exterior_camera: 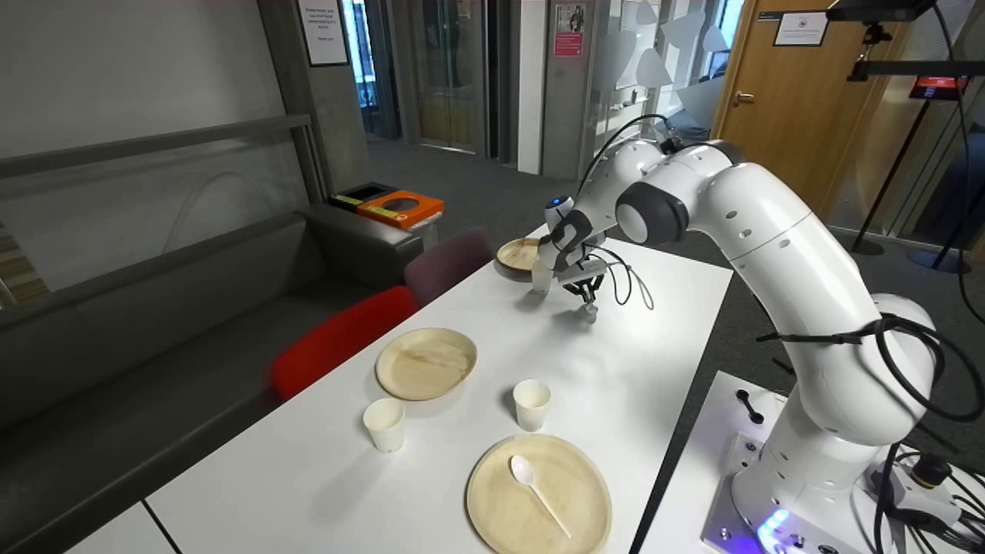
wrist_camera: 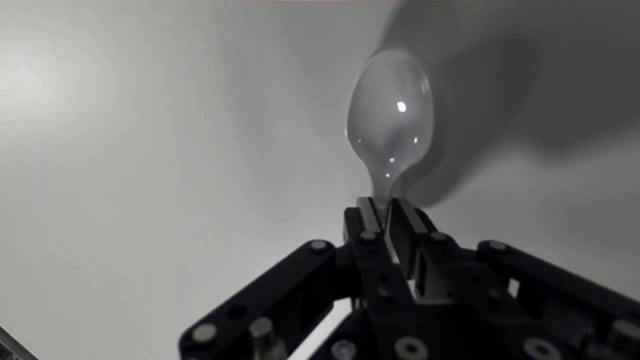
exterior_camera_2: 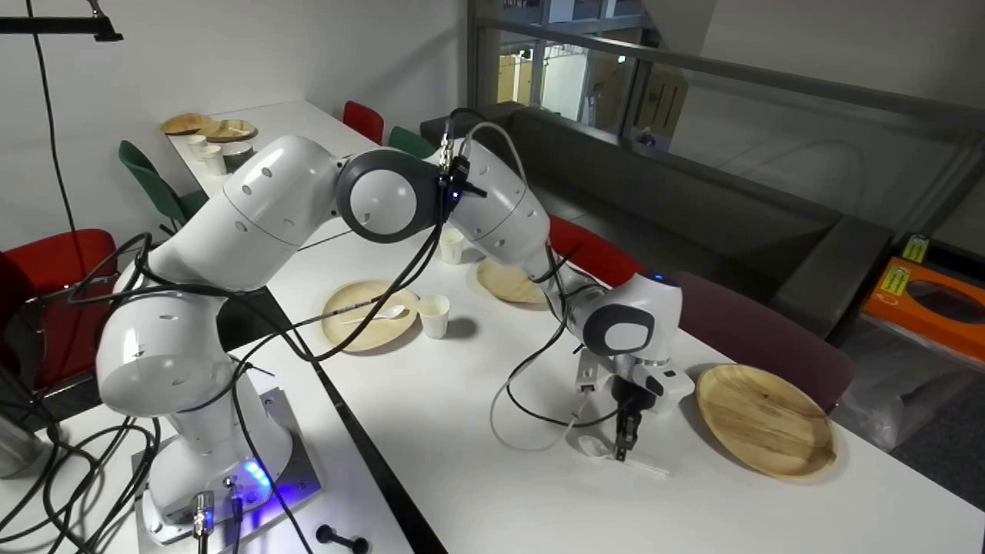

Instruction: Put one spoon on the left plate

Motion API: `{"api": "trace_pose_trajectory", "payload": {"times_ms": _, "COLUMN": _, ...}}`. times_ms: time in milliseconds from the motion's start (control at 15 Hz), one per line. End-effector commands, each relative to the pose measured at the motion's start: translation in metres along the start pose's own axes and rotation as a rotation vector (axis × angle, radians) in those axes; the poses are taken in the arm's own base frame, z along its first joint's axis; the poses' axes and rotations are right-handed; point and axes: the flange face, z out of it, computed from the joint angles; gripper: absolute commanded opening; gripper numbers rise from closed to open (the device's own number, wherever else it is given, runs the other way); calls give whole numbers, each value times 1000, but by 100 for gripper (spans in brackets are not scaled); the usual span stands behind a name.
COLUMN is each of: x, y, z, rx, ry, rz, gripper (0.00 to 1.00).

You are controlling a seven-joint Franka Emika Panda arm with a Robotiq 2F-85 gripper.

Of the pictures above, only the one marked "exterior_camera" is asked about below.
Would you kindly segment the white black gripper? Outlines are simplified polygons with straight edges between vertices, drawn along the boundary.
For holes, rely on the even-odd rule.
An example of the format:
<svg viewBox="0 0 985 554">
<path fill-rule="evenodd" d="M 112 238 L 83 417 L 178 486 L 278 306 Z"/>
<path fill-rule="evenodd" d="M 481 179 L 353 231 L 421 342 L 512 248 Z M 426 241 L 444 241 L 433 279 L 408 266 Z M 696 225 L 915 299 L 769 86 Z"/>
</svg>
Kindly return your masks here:
<svg viewBox="0 0 985 554">
<path fill-rule="evenodd" d="M 578 279 L 601 276 L 604 263 L 592 259 L 601 242 L 593 222 L 577 207 L 573 196 L 554 196 L 545 203 L 549 233 L 542 241 L 554 242 L 554 282 L 578 299 Z M 585 305 L 596 302 L 601 279 L 585 282 Z"/>
</svg>

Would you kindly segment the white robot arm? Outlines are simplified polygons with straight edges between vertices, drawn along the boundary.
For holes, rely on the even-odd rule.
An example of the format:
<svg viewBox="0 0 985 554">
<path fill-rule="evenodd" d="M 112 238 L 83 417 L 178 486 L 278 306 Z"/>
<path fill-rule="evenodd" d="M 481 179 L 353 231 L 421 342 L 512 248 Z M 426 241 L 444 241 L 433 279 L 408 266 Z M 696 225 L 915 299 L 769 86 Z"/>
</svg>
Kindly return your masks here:
<svg viewBox="0 0 985 554">
<path fill-rule="evenodd" d="M 931 411 L 941 366 L 931 313 L 875 291 L 820 215 L 766 166 L 723 140 L 629 139 L 604 154 L 538 245 L 534 282 L 577 282 L 607 231 L 644 245 L 706 233 L 766 310 L 794 362 L 759 458 L 732 477 L 736 510 L 828 528 L 877 453 Z"/>
</svg>

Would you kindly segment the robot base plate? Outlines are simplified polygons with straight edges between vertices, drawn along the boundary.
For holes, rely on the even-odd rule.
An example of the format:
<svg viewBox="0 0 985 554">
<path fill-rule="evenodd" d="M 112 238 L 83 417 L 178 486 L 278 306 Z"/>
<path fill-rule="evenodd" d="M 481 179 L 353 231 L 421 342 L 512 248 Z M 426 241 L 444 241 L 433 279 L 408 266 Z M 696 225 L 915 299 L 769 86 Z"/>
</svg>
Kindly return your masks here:
<svg viewBox="0 0 985 554">
<path fill-rule="evenodd" d="M 828 438 L 796 398 L 721 371 L 691 440 L 715 480 L 701 538 L 723 554 L 981 554 L 954 464 Z"/>
</svg>

